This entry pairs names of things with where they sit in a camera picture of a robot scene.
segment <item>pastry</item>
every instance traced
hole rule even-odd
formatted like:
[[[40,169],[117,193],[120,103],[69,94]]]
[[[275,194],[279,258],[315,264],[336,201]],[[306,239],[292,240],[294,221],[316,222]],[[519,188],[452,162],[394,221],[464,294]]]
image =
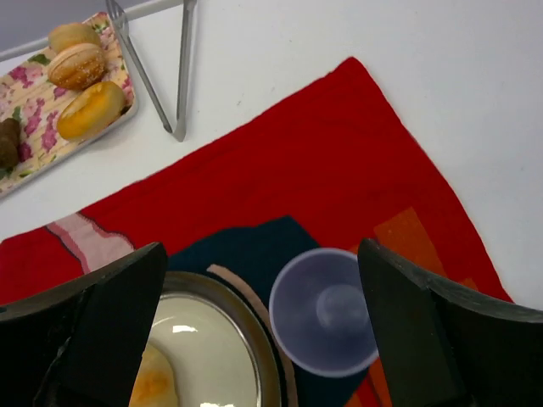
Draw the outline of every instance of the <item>pastry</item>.
[[[179,407],[170,362],[149,343],[143,351],[128,407]]]
[[[0,137],[0,169],[7,170],[19,163],[17,147],[7,137]]]
[[[19,163],[20,124],[9,118],[0,123],[0,169],[9,169]]]
[[[6,136],[16,147],[20,140],[20,123],[13,117],[7,118],[0,123],[0,137]]]
[[[115,121],[125,103],[125,93],[114,82],[96,83],[63,110],[57,130],[66,140],[89,138]]]
[[[49,80],[56,86],[82,91],[100,80],[105,72],[105,55],[95,44],[66,48],[48,66]]]
[[[48,40],[49,47],[56,53],[77,44],[88,43],[101,47],[100,37],[96,31],[90,25],[82,23],[59,25],[49,33]]]

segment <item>clear plastic cup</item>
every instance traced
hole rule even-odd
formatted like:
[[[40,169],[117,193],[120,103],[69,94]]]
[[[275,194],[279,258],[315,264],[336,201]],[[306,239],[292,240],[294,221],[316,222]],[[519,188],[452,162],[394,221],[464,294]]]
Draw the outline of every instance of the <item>clear plastic cup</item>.
[[[353,253],[316,248],[290,260],[273,284],[269,308],[279,346],[311,373],[350,376],[378,357]]]

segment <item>tray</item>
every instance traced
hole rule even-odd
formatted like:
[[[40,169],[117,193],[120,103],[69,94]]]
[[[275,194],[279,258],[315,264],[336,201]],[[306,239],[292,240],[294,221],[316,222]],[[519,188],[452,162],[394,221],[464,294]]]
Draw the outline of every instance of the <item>tray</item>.
[[[132,80],[109,16],[100,12],[85,23],[100,35],[106,54],[107,72],[102,81],[113,81],[123,89],[126,106],[120,118],[95,137],[68,142],[58,134],[56,124],[60,113],[79,92],[48,81],[47,65],[55,52],[44,48],[9,71],[0,78],[0,120],[14,117],[21,124],[20,163],[12,170],[0,170],[0,198],[98,140],[137,112]]]

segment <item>red cloth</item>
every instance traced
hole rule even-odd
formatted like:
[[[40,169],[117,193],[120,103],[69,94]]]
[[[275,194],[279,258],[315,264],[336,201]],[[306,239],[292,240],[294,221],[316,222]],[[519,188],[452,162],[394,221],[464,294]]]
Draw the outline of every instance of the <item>red cloth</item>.
[[[454,192],[355,59],[80,214],[74,225],[92,220],[89,230],[115,235],[122,250],[160,241],[169,254],[220,229],[292,215],[323,246],[353,249],[377,237],[452,280],[509,299]],[[0,244],[0,304],[92,269],[60,226]],[[389,405],[378,362],[370,377],[349,405]]]

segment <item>chocolate pastry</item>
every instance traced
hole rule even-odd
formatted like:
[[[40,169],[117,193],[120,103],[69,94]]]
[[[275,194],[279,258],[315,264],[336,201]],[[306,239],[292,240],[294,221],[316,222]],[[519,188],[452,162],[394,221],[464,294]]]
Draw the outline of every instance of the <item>chocolate pastry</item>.
[[[20,124],[9,118],[0,123],[0,169],[9,169],[19,163],[18,146]]]

